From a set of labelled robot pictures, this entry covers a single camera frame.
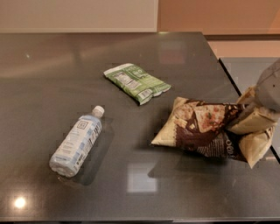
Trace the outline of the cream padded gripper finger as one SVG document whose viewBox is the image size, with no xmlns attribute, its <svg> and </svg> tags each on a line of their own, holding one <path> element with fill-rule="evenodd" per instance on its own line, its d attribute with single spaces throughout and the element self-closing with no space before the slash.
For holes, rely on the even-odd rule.
<svg viewBox="0 0 280 224">
<path fill-rule="evenodd" d="M 256 86 L 251 86 L 236 102 L 242 106 L 242 112 L 230 124 L 227 130 L 243 135 L 258 131 L 265 131 L 275 127 L 280 119 L 280 113 L 264 107 L 256 98 Z"/>
</svg>

